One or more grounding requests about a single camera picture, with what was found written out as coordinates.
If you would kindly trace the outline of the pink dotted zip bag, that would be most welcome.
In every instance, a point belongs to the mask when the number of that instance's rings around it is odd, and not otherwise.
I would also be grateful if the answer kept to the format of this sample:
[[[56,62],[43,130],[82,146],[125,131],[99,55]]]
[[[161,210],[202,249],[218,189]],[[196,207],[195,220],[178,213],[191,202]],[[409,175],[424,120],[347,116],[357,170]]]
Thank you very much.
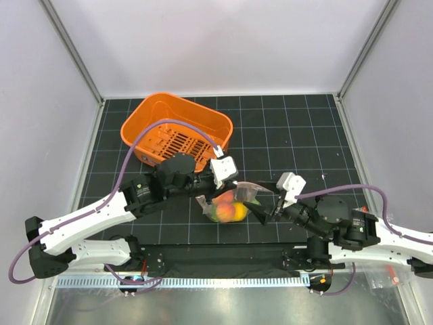
[[[256,199],[259,192],[271,191],[255,183],[241,181],[234,190],[229,190],[211,201],[205,195],[196,197],[202,213],[215,223],[236,223],[243,221],[249,214],[245,202],[260,205]]]

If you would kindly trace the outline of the orange plastic basket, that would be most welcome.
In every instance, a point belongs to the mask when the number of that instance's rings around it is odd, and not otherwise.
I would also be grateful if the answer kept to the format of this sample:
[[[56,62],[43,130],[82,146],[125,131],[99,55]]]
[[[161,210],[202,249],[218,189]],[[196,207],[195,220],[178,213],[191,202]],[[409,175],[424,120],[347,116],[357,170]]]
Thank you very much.
[[[233,123],[227,115],[170,93],[154,93],[145,98],[123,123],[120,136],[131,146],[146,127],[167,119],[193,125],[223,150],[228,149]],[[152,167],[177,152],[194,157],[197,172],[202,171],[209,159],[216,157],[210,142],[202,135],[172,123],[151,128],[134,149],[135,156]]]

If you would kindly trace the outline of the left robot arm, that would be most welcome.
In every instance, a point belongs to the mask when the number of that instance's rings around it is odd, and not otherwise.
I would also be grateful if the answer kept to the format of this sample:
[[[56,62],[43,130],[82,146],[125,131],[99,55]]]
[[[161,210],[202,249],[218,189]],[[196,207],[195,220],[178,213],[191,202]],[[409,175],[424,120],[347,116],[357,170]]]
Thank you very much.
[[[51,278],[82,265],[139,269],[145,255],[135,237],[105,241],[90,237],[115,225],[160,212],[171,199],[203,196],[211,201],[236,187],[238,170],[231,156],[209,160],[200,172],[195,167],[192,156],[178,153],[73,213],[51,220],[27,219],[28,257],[34,276]]]

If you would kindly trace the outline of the long green toy vegetable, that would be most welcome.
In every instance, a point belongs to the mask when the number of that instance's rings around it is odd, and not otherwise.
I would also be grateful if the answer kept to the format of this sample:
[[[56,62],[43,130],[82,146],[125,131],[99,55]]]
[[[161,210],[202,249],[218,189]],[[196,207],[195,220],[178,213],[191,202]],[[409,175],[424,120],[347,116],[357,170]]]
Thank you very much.
[[[220,222],[220,220],[217,216],[217,208],[215,206],[211,206],[209,212],[206,215],[211,221],[213,221],[215,223]]]

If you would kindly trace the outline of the yellow orange toy fruit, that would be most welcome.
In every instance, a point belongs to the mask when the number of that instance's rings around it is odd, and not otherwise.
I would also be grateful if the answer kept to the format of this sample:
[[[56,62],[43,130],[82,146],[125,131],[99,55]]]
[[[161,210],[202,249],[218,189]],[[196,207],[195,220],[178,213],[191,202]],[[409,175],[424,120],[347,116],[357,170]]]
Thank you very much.
[[[244,220],[248,214],[247,207],[242,202],[234,202],[233,207],[235,209],[234,222]]]

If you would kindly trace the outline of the peach toy fruit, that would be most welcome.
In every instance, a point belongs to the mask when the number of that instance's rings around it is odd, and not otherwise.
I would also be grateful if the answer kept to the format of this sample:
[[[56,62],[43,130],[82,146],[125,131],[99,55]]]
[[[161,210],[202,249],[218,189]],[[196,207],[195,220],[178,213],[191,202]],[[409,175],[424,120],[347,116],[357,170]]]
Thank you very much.
[[[235,207],[233,205],[233,192],[228,191],[217,196],[212,201],[215,207],[215,216],[222,223],[228,223],[234,220]]]

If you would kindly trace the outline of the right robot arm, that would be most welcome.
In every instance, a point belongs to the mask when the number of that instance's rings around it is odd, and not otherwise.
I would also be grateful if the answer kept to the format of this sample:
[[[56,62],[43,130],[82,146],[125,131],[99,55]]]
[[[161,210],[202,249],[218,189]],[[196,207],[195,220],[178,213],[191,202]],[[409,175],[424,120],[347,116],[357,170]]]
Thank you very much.
[[[272,182],[263,185],[278,194],[277,204],[246,202],[245,207],[262,225],[286,218],[311,233],[301,265],[320,268],[325,264],[376,262],[402,265],[420,278],[432,278],[432,234],[392,226],[387,218],[387,197],[381,189],[350,184],[303,193],[301,181],[288,186]],[[336,195],[353,189],[377,192],[382,197],[382,216],[352,209]]]

